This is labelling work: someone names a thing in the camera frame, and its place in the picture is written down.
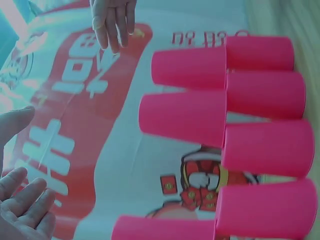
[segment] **fingernail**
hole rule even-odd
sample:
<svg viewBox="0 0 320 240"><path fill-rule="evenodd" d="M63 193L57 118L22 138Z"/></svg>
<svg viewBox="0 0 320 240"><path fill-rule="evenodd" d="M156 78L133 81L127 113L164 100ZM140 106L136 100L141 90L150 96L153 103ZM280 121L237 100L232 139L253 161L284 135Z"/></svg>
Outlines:
<svg viewBox="0 0 320 240"><path fill-rule="evenodd" d="M42 179L42 178L36 178L35 180L33 180L31 183L32 184L40 184L40 183L43 183L44 182L44 180Z"/></svg>
<svg viewBox="0 0 320 240"><path fill-rule="evenodd" d="M126 44L126 45L123 45L122 43L120 43L120 45L121 45L121 47L124 48L124 49L126 49L126 48L128 47L127 44Z"/></svg>

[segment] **pink plastic cup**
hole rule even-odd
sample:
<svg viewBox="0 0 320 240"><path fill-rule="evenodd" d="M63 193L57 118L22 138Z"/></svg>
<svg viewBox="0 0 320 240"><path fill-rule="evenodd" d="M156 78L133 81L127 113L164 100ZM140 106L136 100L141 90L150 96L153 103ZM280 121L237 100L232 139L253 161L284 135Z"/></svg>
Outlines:
<svg viewBox="0 0 320 240"><path fill-rule="evenodd" d="M226 47L157 51L151 61L155 84L190 89L224 89Z"/></svg>
<svg viewBox="0 0 320 240"><path fill-rule="evenodd" d="M295 53L288 37L228 36L227 68L237 70L294 69Z"/></svg>
<svg viewBox="0 0 320 240"><path fill-rule="evenodd" d="M224 90L145 95L139 108L140 129L147 134L221 148L226 100Z"/></svg>
<svg viewBox="0 0 320 240"><path fill-rule="evenodd" d="M304 178L315 141L307 120L228 124L221 164L229 171Z"/></svg>
<svg viewBox="0 0 320 240"><path fill-rule="evenodd" d="M227 75L228 111L270 119L301 119L306 86L300 73L248 71Z"/></svg>
<svg viewBox="0 0 320 240"><path fill-rule="evenodd" d="M121 216L111 240L213 240L214 220Z"/></svg>
<svg viewBox="0 0 320 240"><path fill-rule="evenodd" d="M304 239L318 210L310 179L225 186L219 191L216 234L247 238Z"/></svg>

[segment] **hand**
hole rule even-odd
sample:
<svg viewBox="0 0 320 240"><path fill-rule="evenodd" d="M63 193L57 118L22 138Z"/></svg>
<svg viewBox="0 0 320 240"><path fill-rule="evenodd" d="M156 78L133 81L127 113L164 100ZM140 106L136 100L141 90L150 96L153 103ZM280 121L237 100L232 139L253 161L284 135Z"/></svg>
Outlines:
<svg viewBox="0 0 320 240"><path fill-rule="evenodd" d="M45 190L45 180L37 178L12 196L26 176L27 170L20 167L0 179L2 240L50 240L54 233L56 218L48 211L56 196L54 191Z"/></svg>
<svg viewBox="0 0 320 240"><path fill-rule="evenodd" d="M33 107L0 115L0 174L3 168L5 144L28 126L34 115ZM1 240L49 240L52 238L56 220L55 216L48 211L56 197L52 190L44 192L47 186L46 181L37 178L12 196L26 176L27 170L20 167L0 179Z"/></svg>
<svg viewBox="0 0 320 240"><path fill-rule="evenodd" d="M117 27L122 47L128 46L128 34L135 31L136 4L137 0L90 0L92 28L102 49L110 44L113 54L120 51Z"/></svg>

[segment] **wooden surface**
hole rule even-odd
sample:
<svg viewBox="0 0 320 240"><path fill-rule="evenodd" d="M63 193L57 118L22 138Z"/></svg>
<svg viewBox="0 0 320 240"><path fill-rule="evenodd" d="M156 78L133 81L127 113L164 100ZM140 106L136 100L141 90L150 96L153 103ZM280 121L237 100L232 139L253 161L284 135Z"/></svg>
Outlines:
<svg viewBox="0 0 320 240"><path fill-rule="evenodd" d="M306 82L305 117L315 134L315 158L309 177L320 196L320 0L246 0L249 30L255 35L289 36L294 45L295 69ZM265 176L265 182L288 178ZM320 240L319 210L306 240Z"/></svg>

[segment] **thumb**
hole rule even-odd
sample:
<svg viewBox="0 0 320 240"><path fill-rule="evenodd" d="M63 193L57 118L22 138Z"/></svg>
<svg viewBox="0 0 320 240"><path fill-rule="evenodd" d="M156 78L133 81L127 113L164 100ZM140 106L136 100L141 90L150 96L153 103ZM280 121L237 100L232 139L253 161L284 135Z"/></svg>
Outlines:
<svg viewBox="0 0 320 240"><path fill-rule="evenodd" d="M0 147L3 148L14 135L25 129L34 116L35 108L33 106L0 115Z"/></svg>

